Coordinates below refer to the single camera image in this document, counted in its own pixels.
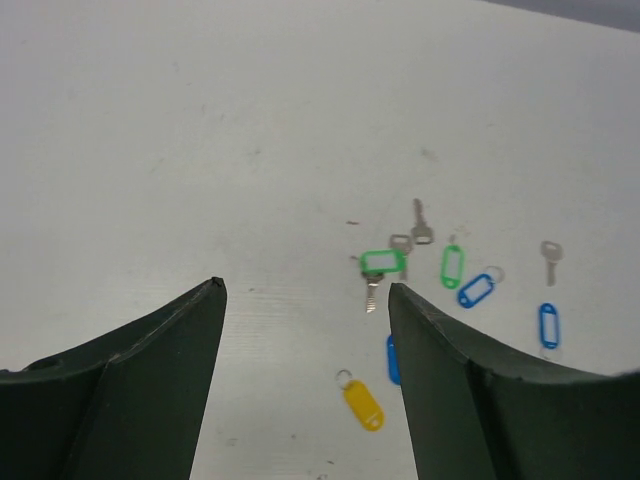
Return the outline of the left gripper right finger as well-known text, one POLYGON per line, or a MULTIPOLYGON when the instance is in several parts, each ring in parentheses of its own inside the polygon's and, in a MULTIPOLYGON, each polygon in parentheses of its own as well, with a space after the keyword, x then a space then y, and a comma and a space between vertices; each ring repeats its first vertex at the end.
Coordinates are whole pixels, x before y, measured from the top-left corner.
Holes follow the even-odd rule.
POLYGON ((388 309, 419 478, 638 477, 637 373, 531 356, 400 283, 388 309))

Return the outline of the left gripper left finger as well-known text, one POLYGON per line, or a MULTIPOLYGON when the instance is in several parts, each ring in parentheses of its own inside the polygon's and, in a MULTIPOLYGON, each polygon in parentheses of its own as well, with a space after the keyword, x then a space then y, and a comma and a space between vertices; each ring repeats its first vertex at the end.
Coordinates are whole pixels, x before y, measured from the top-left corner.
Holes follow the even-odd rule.
POLYGON ((1 373, 5 479, 186 479, 221 340, 211 278, 77 347, 1 373))

